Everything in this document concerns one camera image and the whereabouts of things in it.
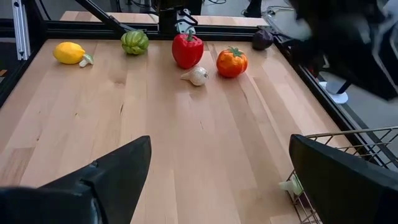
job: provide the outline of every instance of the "wire rack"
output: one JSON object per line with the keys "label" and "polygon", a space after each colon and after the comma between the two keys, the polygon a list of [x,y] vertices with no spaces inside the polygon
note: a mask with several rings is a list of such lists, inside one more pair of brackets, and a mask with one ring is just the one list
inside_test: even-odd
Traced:
{"label": "wire rack", "polygon": [[[350,134],[361,136],[366,140],[366,143],[354,146],[350,145],[346,140],[346,137],[348,137]],[[377,140],[373,141],[374,138],[371,139],[369,135],[377,136]],[[385,167],[386,169],[398,172],[398,152],[391,150],[393,148],[398,148],[398,141],[395,141],[397,137],[398,126],[377,129],[362,129],[355,131],[341,131],[325,134],[311,134],[306,136],[306,138],[320,142],[327,146],[334,147],[337,150],[341,150],[354,156],[361,157],[376,165]],[[297,177],[295,171],[293,170],[287,181],[294,181],[294,179],[298,180],[299,177]],[[322,223],[316,212],[316,208],[311,205],[307,194],[305,193],[305,189],[299,195],[295,195],[292,192],[288,192],[288,194],[301,224]]]}

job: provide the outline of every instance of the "small white object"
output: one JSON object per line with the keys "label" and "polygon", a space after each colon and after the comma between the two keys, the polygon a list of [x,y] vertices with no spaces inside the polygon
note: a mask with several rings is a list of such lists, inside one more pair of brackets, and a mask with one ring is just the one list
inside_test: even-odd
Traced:
{"label": "small white object", "polygon": [[201,86],[206,83],[209,76],[206,69],[196,66],[190,72],[183,74],[180,78],[183,80],[190,80],[195,86]]}
{"label": "small white object", "polygon": [[279,183],[279,188],[295,195],[300,195],[303,192],[300,181],[295,175],[292,176],[291,180]]}
{"label": "small white object", "polygon": [[94,64],[94,58],[91,55],[84,54],[83,60],[79,63],[79,66],[83,68],[88,64]]}
{"label": "small white object", "polygon": [[319,83],[320,86],[322,86],[322,88],[324,88],[326,90],[326,92],[329,94],[330,98],[339,105],[345,104],[348,101],[348,95],[346,92],[342,93],[342,94],[333,94],[330,93],[326,86],[327,86],[327,82],[320,82]]}

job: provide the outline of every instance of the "plastic vegetable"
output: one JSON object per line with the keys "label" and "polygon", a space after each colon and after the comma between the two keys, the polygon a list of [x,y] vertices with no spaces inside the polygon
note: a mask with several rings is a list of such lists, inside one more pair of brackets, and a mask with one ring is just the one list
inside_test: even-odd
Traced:
{"label": "plastic vegetable", "polygon": [[62,42],[61,44],[58,44],[53,51],[53,55],[59,62],[70,65],[79,62],[84,66],[87,63],[94,63],[92,56],[86,54],[80,45],[72,42]]}
{"label": "plastic vegetable", "polygon": [[149,45],[148,36],[142,30],[132,30],[123,34],[121,42],[123,50],[134,55],[145,53]]}
{"label": "plastic vegetable", "polygon": [[94,64],[94,58],[91,55],[84,54],[83,60],[79,63],[79,66],[83,68],[88,64]]}
{"label": "plastic vegetable", "polygon": [[181,68],[188,69],[196,65],[203,55],[203,41],[192,35],[192,31],[187,34],[179,34],[175,36],[172,53],[177,65]]}
{"label": "plastic vegetable", "polygon": [[286,190],[290,193],[294,193],[295,195],[300,195],[303,192],[303,188],[301,187],[301,183],[295,175],[292,176],[290,181],[279,183],[279,187],[282,190]]}
{"label": "plastic vegetable", "polygon": [[229,47],[223,50],[217,58],[218,73],[226,78],[234,78],[246,71],[248,59],[237,48]]}
{"label": "plastic vegetable", "polygon": [[264,29],[261,29],[254,34],[252,47],[255,50],[264,50],[270,47],[273,42],[272,34],[268,33]]}
{"label": "plastic vegetable", "polygon": [[190,80],[195,86],[201,86],[209,79],[206,69],[196,66],[192,71],[183,74],[183,80]]}

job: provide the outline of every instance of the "wooden table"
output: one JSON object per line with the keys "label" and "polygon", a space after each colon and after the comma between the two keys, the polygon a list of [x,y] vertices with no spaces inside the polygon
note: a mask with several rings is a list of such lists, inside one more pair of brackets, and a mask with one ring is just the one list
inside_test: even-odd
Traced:
{"label": "wooden table", "polygon": [[[145,14],[113,15],[157,22]],[[62,20],[96,18],[66,12]],[[294,217],[278,188],[292,171],[289,137],[338,128],[275,46],[256,52],[248,42],[207,42],[199,65],[210,79],[194,87],[179,79],[186,71],[176,67],[169,41],[151,41],[145,55],[132,57],[118,40],[74,40],[95,57],[85,68],[53,58],[62,41],[44,44],[0,110],[1,185],[41,186],[148,134],[152,163],[133,223],[289,223],[285,218]],[[220,78],[215,68],[228,46],[249,59],[236,79]]]}

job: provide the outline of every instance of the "yellow lemon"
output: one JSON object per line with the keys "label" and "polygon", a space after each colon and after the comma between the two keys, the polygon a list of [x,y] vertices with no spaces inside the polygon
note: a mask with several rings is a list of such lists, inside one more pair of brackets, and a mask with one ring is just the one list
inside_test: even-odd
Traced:
{"label": "yellow lemon", "polygon": [[62,42],[56,46],[53,54],[54,57],[61,63],[76,64],[83,59],[85,51],[78,44],[72,42]]}

